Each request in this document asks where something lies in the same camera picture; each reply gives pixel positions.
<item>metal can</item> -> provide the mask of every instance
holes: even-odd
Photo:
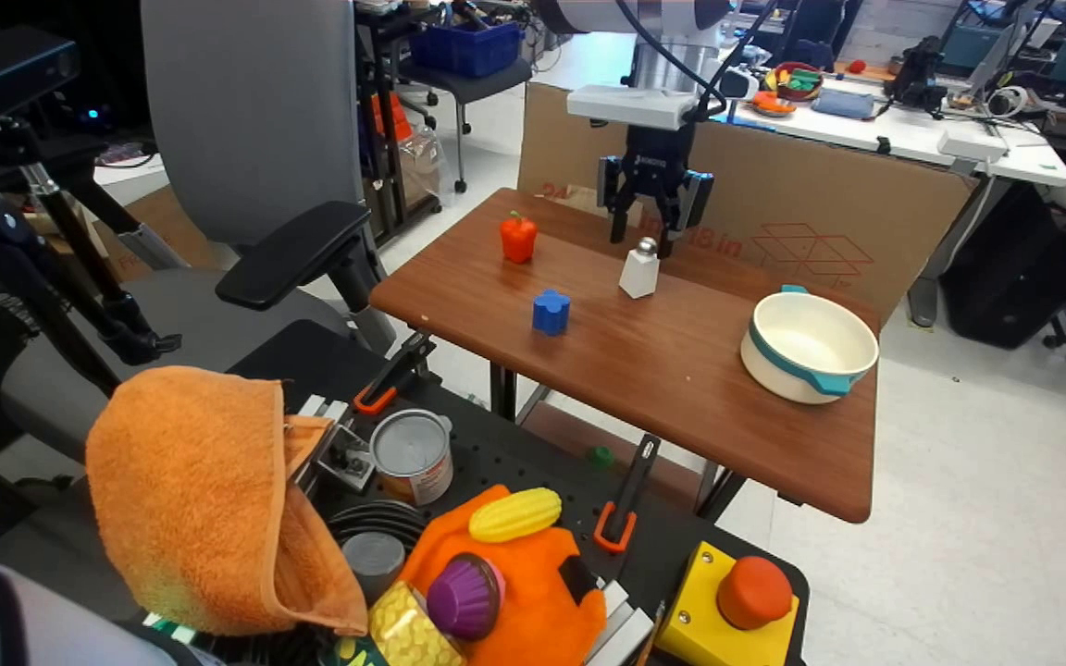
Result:
[[[368,450],[386,492],[415,506],[443,497],[452,485],[452,421],[424,409],[389,415]]]

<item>blue block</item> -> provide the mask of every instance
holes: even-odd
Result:
[[[570,296],[553,290],[533,298],[533,328],[546,336],[560,336],[570,320]]]

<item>orange towel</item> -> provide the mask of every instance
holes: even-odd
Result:
[[[506,543],[480,543],[468,535],[468,520],[486,503],[508,497],[492,486],[472,501],[432,520],[402,569],[403,581],[421,594],[461,552],[473,552],[500,569],[506,590],[496,628],[481,641],[463,645],[469,666],[579,666],[607,624],[603,592],[588,591],[581,603],[558,572],[579,554],[570,532],[550,527]]]
[[[101,539],[134,599],[199,631],[297,620],[364,635],[340,548],[288,484],[329,421],[284,417],[278,383],[155,368],[123,384],[88,433]]]

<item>tile floor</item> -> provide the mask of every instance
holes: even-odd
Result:
[[[583,35],[538,81],[616,81],[630,42]],[[555,53],[545,64],[553,63]],[[415,95],[418,101],[423,95]],[[468,193],[383,248],[395,270],[498,186],[516,185],[523,88],[468,107]],[[448,150],[453,105],[432,113]],[[312,290],[333,298],[329,283]],[[398,324],[399,332],[403,326]],[[881,335],[874,510],[850,525],[748,482],[718,520],[807,574],[810,665],[1066,666],[1066,363],[1037,342],[1014,353],[897,312]],[[441,342],[433,370],[487,396],[487,362]],[[522,383],[523,401],[530,384]],[[639,441],[633,426],[570,397],[564,409]],[[676,448],[669,458],[691,466]]]

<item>chair armrest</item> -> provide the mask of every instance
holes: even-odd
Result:
[[[368,208],[327,201],[276,228],[216,283],[225,303],[263,311],[301,283],[310,282],[360,244]]]

